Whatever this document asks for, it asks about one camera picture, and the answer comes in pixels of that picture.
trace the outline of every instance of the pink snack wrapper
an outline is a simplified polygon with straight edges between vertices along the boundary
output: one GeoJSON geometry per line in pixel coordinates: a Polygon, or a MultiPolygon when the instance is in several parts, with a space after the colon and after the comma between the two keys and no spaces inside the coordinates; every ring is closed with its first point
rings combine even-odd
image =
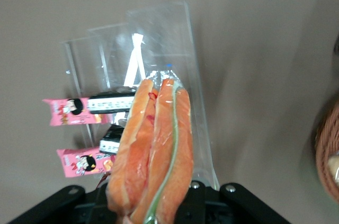
{"type": "Polygon", "coordinates": [[[108,123],[106,114],[91,114],[87,108],[88,98],[69,98],[63,100],[44,99],[51,109],[51,126],[67,124],[108,123]]]}
{"type": "Polygon", "coordinates": [[[66,177],[110,172],[115,155],[103,154],[99,147],[81,150],[58,149],[66,177]]]}

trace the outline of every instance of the black plastic mount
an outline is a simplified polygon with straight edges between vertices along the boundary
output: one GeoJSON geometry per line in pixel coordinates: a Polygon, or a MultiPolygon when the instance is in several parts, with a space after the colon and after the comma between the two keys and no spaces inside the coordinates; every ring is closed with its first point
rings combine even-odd
{"type": "MultiPolygon", "coordinates": [[[[45,199],[10,224],[112,224],[117,215],[107,208],[107,184],[90,193],[71,185],[45,199]]],[[[237,183],[221,186],[220,191],[192,181],[179,206],[175,224],[262,223],[288,224],[283,217],[237,183]]]]}

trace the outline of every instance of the bolt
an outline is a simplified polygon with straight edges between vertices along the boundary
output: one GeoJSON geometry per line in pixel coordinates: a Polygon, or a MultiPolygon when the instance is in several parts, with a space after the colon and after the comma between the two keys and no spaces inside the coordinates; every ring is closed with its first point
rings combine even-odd
{"type": "Polygon", "coordinates": [[[200,187],[200,184],[198,182],[192,182],[190,187],[192,187],[193,189],[197,189],[200,187]]]}
{"type": "Polygon", "coordinates": [[[228,192],[235,192],[235,188],[234,188],[233,185],[227,185],[226,186],[226,191],[228,191],[228,192]]]}
{"type": "Polygon", "coordinates": [[[72,188],[72,189],[68,192],[68,194],[74,195],[74,194],[76,194],[78,191],[79,191],[79,189],[77,189],[77,188],[72,188]]]}

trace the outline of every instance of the brown basket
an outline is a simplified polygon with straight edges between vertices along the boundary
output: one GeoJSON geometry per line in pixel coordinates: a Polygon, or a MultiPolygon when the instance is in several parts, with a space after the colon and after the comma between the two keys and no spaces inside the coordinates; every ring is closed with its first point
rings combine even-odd
{"type": "Polygon", "coordinates": [[[339,102],[335,103],[320,125],[316,136],[316,164],[326,192],[339,203],[339,186],[327,166],[329,156],[339,151],[339,102]]]}

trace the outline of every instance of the gray background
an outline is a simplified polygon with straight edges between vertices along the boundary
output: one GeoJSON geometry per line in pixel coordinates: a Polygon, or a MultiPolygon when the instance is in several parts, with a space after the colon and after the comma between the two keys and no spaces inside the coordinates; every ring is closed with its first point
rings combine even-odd
{"type": "MultiPolygon", "coordinates": [[[[181,0],[0,0],[0,222],[68,184],[43,98],[66,97],[60,42],[120,23],[125,11],[181,0]]],[[[185,0],[219,182],[243,184],[292,223],[338,223],[314,165],[312,131],[339,89],[332,54],[339,0],[185,0]]]]}

